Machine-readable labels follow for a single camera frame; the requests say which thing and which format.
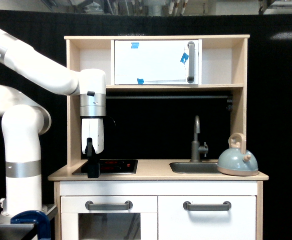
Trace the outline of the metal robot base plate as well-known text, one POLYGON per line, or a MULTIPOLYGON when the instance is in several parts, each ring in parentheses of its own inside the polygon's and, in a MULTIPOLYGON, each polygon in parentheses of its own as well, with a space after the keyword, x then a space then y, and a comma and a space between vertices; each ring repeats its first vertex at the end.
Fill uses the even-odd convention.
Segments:
POLYGON ((41 209, 41 214, 36 216, 31 212, 30 216, 12 216, 5 211, 0 212, 0 228, 34 228, 35 225, 48 223, 56 216, 58 213, 58 208, 54 204, 43 205, 41 209))

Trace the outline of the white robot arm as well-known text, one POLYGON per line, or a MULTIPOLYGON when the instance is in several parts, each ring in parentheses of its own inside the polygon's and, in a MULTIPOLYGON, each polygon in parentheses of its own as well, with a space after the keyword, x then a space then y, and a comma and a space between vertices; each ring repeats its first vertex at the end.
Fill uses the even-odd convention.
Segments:
MULTIPOLYGON (((0 29, 0 63, 44 89, 79 96, 82 151, 95 158, 104 149, 106 74, 100 69, 70 70, 0 29)), ((39 137, 51 126, 51 116, 22 92, 0 85, 0 117, 5 143, 6 203, 15 216, 41 210, 41 145, 39 137)))

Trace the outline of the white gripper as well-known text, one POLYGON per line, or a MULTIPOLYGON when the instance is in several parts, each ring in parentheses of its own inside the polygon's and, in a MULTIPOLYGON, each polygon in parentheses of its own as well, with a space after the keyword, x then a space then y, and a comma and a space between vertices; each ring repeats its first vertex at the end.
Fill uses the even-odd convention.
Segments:
POLYGON ((88 178, 100 176, 97 154, 104 150, 104 122, 102 118, 83 118, 81 123, 82 153, 87 155, 88 178))

